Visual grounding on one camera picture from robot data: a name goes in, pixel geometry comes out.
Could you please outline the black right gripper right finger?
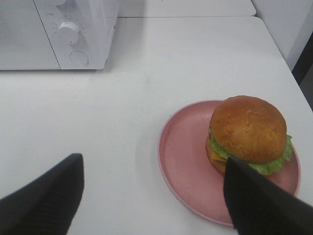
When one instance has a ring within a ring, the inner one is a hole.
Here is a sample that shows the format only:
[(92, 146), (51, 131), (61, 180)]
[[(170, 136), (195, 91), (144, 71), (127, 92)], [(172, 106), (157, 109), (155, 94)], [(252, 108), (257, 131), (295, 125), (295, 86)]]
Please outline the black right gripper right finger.
[(224, 175), (224, 199), (240, 235), (311, 235), (313, 208), (251, 168), (230, 157)]

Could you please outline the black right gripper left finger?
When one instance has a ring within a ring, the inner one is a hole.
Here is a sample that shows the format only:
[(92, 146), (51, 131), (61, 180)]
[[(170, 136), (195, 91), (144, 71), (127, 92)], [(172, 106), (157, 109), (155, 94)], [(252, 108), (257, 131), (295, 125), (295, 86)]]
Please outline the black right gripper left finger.
[(84, 191), (84, 161), (74, 153), (0, 200), (2, 235), (65, 235)]

